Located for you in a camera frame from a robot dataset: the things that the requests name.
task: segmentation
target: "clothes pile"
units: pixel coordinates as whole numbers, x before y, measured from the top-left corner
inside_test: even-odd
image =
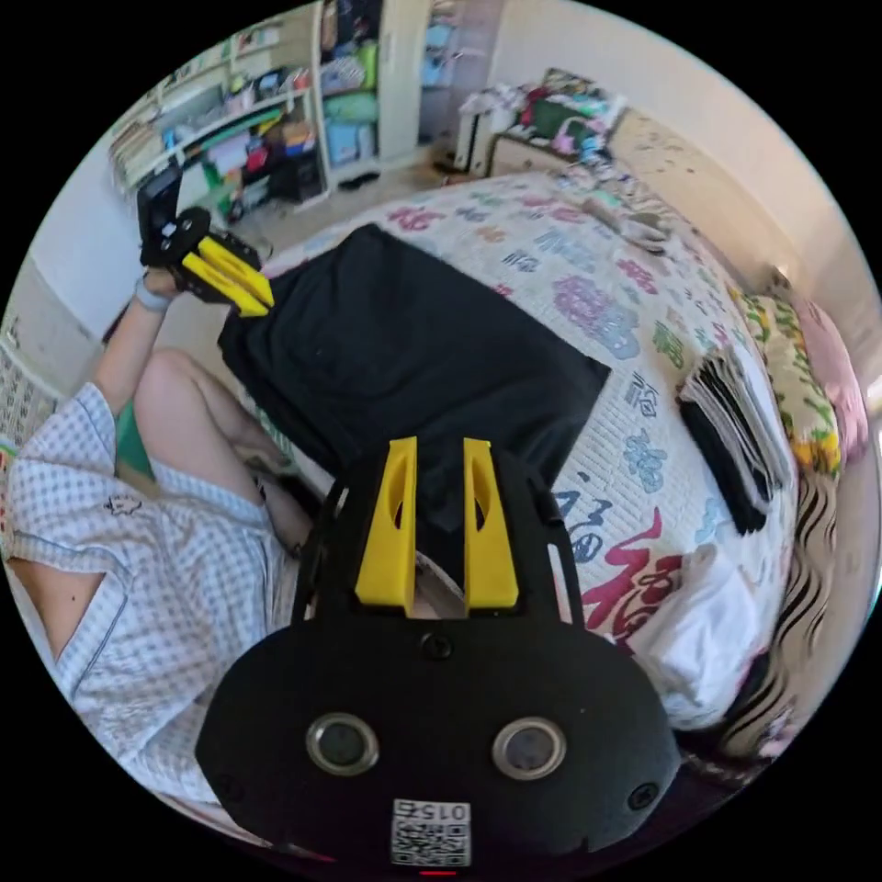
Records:
[[[738,532],[763,529],[775,491],[790,473],[768,407],[731,346],[696,362],[680,389],[680,414],[713,472]]]
[[[679,589],[628,646],[675,727],[701,729],[736,699],[763,649],[751,586],[723,548],[699,546],[683,558]]]

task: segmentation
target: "wrist strap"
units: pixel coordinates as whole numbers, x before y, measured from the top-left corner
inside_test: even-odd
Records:
[[[141,303],[142,307],[149,312],[167,312],[172,303],[169,298],[148,291],[144,286],[143,277],[135,282],[135,298]]]

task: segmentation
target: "qr code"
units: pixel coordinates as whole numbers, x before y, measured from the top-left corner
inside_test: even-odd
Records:
[[[404,866],[468,866],[469,821],[469,806],[464,803],[396,799],[392,862]]]

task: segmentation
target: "human arm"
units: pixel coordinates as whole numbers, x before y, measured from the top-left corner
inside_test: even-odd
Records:
[[[171,303],[178,293],[172,274],[164,269],[147,270],[142,284],[157,307],[148,309],[138,297],[132,298],[93,377],[115,419],[131,401],[153,351],[165,317],[162,300]]]

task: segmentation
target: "bedspread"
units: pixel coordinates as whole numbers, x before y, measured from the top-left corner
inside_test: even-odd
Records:
[[[585,626],[627,649],[677,587],[682,556],[710,541],[741,566],[771,638],[791,559],[796,473],[775,496],[765,529],[741,537],[678,415],[678,384],[715,345],[733,344],[771,396],[729,293],[734,283],[688,225],[677,226],[669,256],[651,256],[562,199],[550,176],[510,175],[371,209],[288,249],[266,272],[309,260],[371,222],[494,288],[611,367],[552,488],[571,536]],[[718,722],[745,673],[733,672],[728,702],[674,726]]]

